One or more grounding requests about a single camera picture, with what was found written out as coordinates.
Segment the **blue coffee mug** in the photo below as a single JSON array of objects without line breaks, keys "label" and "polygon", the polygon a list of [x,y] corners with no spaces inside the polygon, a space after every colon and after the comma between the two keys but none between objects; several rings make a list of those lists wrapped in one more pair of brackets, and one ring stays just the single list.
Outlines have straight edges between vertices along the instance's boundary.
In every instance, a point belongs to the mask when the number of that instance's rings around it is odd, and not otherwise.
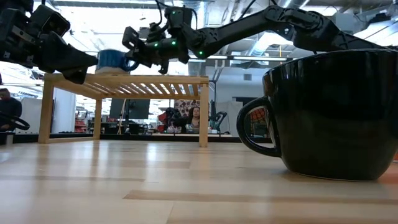
[{"label": "blue coffee mug", "polygon": [[98,63],[96,65],[95,74],[100,73],[126,73],[129,74],[138,66],[138,62],[130,65],[130,60],[126,54],[119,50],[105,49],[97,54]]}]

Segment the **wooden slatted rack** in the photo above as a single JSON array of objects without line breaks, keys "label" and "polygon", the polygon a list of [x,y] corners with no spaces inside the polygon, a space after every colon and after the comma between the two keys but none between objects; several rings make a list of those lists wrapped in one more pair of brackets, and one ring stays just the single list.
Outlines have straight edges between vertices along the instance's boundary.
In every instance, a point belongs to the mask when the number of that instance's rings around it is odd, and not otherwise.
[{"label": "wooden slatted rack", "polygon": [[99,140],[101,135],[102,100],[117,99],[173,99],[200,101],[200,147],[208,145],[208,77],[179,75],[129,75],[129,74],[87,74],[83,84],[74,84],[60,73],[44,76],[41,117],[38,142],[59,143],[62,139],[50,138],[50,122],[53,110],[53,89],[59,88],[71,93],[94,99],[95,125],[90,138],[66,138],[65,142]]}]

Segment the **person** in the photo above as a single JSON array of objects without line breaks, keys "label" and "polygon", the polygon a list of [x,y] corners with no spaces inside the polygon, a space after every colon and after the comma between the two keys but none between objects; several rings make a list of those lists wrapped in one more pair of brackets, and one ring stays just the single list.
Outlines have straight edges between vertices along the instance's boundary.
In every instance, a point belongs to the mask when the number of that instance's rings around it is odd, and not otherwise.
[{"label": "person", "polygon": [[200,108],[193,107],[189,111],[187,124],[187,133],[199,133],[200,130]]},{"label": "person", "polygon": [[[22,114],[22,104],[19,100],[11,97],[7,88],[0,89],[0,112],[15,117]],[[0,120],[0,132],[13,131],[15,128]]]}]

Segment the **black coffee mug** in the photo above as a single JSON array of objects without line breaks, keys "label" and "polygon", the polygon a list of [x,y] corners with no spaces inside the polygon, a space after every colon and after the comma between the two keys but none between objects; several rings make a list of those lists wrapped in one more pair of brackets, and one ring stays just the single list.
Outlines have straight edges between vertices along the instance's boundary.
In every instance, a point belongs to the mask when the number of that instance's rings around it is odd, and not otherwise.
[{"label": "black coffee mug", "polygon": [[251,150],[288,170],[376,180],[398,152],[398,51],[358,49],[292,60],[267,71],[264,94],[238,113]]}]

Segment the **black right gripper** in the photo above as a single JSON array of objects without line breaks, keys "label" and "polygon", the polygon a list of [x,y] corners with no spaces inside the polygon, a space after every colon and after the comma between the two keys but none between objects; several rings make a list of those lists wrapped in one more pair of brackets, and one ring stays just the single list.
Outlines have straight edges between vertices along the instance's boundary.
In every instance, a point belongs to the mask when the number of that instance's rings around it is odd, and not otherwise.
[{"label": "black right gripper", "polygon": [[166,38],[165,27],[160,26],[150,26],[144,46],[133,47],[125,57],[133,62],[131,67],[160,65],[162,75],[167,74],[170,60],[187,64],[190,59],[186,45],[176,37]]}]

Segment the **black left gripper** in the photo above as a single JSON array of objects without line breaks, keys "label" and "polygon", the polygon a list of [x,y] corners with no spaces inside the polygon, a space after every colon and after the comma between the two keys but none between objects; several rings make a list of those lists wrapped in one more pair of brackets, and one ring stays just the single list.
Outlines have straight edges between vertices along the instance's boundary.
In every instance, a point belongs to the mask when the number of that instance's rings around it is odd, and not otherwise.
[{"label": "black left gripper", "polygon": [[48,18],[48,9],[36,9],[30,17],[18,9],[2,10],[0,61],[62,72],[66,80],[84,84],[87,68],[96,65],[97,58],[67,44],[55,32],[42,34]]}]

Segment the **black monitor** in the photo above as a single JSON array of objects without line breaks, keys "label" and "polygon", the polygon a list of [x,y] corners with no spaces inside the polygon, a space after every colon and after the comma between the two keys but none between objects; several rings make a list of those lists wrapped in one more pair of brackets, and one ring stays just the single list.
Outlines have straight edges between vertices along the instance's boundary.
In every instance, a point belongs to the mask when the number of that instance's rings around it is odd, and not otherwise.
[{"label": "black monitor", "polygon": [[109,117],[119,119],[126,115],[129,119],[147,119],[149,116],[150,100],[143,99],[112,99]]}]

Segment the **white partition panel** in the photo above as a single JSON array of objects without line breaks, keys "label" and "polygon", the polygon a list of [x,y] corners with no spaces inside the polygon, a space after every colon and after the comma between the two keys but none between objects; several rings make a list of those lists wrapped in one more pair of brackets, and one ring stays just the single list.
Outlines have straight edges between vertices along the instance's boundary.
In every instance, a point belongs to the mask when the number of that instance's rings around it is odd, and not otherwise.
[{"label": "white partition panel", "polygon": [[[27,131],[16,129],[17,134],[38,134],[42,99],[22,98],[21,118],[30,124]],[[76,94],[59,88],[53,89],[53,110],[50,133],[73,132],[75,129]]]}]

